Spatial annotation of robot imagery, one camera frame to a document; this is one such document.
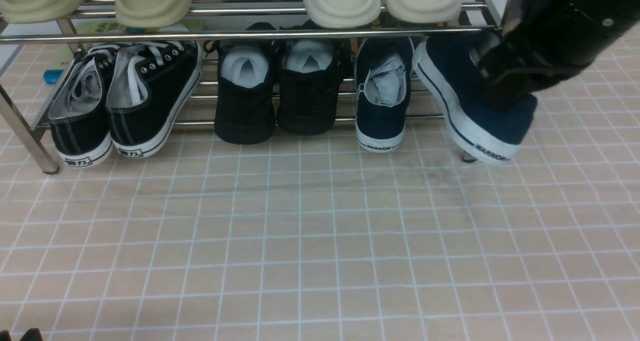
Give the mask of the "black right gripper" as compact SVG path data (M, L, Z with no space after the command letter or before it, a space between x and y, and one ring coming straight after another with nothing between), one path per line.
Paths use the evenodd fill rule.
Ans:
M521 19L502 37L480 34L472 61L490 107L578 76L639 22L639 0L523 0Z

